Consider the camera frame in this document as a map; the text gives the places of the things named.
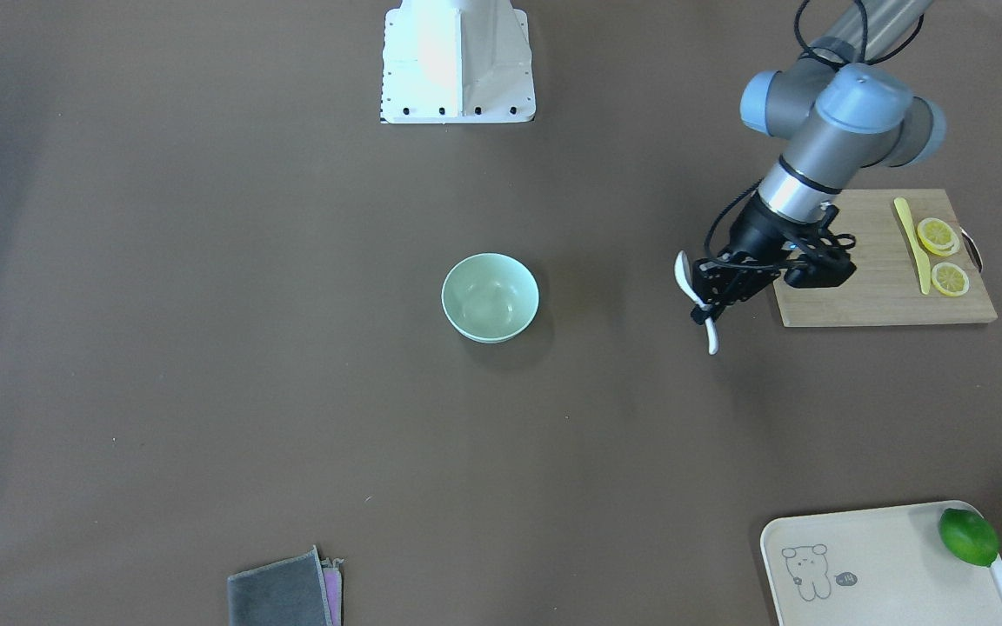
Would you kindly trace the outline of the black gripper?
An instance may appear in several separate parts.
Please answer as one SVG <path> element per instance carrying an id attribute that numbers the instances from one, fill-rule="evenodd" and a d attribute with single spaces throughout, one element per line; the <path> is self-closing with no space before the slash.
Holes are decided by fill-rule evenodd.
<path id="1" fill-rule="evenodd" d="M 696 261 L 696 285 L 701 296 L 693 298 L 692 321 L 706 325 L 728 306 L 752 300 L 780 274 L 795 289 L 837 288 L 858 266 L 850 249 L 856 239 L 830 230 L 838 207 L 823 203 L 819 221 L 800 224 L 775 213 L 759 194 L 749 196 L 731 227 L 727 253 Z"/>

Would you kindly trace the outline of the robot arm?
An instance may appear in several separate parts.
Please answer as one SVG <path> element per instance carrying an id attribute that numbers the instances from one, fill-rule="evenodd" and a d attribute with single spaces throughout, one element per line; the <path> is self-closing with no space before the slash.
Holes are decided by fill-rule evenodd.
<path id="1" fill-rule="evenodd" d="M 736 303 L 777 278 L 794 289 L 837 288 L 856 272 L 855 238 L 832 231 L 835 199 L 863 168 L 907 167 L 941 146 L 941 108 L 918 97 L 883 63 L 921 31 L 926 1 L 852 1 L 835 24 L 808 40 L 792 20 L 800 52 L 785 71 L 763 72 L 740 99 L 741 122 L 785 147 L 759 182 L 729 203 L 727 241 L 675 273 L 693 301 L 692 321 L 715 331 Z"/>

